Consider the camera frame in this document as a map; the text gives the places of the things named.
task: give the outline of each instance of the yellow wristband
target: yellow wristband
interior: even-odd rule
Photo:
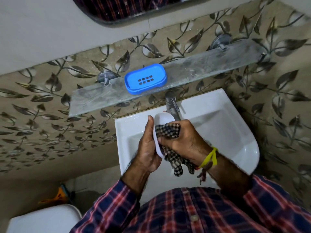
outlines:
[[[212,148],[213,150],[208,154],[208,156],[206,156],[206,158],[204,159],[203,163],[199,166],[199,168],[202,168],[205,165],[207,165],[207,163],[210,161],[211,158],[212,158],[213,166],[217,164],[216,151],[218,151],[218,149],[215,147],[212,147]]]

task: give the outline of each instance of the plaid shirt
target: plaid shirt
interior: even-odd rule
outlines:
[[[80,9],[106,21],[125,19],[166,6],[169,0],[73,0]]]
[[[278,184],[254,175],[253,187],[243,198],[259,222],[217,189],[177,188],[140,208],[135,194],[118,181],[70,233],[311,232],[311,214],[295,205]]]

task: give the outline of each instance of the shirt button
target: shirt button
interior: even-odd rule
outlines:
[[[196,222],[196,221],[198,221],[199,220],[199,216],[198,215],[192,215],[191,217],[190,217],[190,221],[192,221],[192,222]]]

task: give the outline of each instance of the hand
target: hand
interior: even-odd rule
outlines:
[[[161,145],[168,146],[180,156],[200,166],[213,149],[197,133],[189,120],[174,121],[171,123],[180,124],[179,137],[175,139],[159,137],[158,142]]]
[[[153,117],[148,115],[145,132],[139,141],[137,156],[133,164],[142,165],[148,172],[154,172],[161,164],[162,158],[156,153],[156,145],[153,140]]]

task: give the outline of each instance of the person's left hand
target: person's left hand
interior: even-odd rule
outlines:
[[[156,145],[153,140],[153,117],[148,115],[145,132],[139,141],[137,156],[134,162],[140,164],[148,172],[154,172],[160,166],[162,158],[156,153]]]

